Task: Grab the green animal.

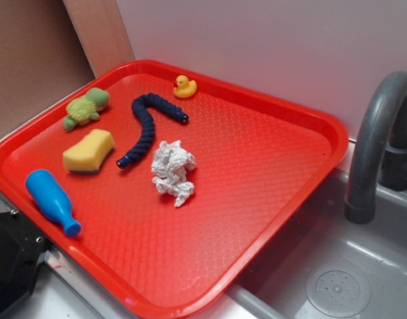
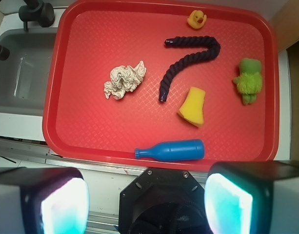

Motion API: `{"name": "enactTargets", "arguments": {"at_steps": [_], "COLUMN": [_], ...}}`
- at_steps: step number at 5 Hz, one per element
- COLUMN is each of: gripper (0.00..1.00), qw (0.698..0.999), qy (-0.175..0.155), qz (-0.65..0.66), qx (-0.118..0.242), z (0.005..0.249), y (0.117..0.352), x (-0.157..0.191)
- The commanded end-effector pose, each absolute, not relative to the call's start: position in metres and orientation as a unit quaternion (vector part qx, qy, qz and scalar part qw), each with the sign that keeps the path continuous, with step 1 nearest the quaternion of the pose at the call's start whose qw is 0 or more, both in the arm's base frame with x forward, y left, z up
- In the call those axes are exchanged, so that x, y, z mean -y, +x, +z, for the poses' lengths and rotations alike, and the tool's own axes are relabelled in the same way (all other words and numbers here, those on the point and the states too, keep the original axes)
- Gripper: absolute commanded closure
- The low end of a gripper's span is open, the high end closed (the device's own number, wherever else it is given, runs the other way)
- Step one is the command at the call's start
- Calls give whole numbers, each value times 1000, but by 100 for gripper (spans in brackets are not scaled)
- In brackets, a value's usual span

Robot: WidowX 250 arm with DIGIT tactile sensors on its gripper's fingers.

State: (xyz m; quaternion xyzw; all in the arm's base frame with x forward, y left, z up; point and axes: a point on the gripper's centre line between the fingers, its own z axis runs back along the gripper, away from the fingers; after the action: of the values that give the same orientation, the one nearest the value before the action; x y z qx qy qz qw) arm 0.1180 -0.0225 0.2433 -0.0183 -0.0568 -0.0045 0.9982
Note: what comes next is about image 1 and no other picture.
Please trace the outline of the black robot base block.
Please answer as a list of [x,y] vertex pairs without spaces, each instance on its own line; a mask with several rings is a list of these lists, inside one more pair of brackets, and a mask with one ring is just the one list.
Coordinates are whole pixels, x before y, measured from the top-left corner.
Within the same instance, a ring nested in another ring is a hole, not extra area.
[[0,318],[33,295],[48,246],[23,212],[0,213]]

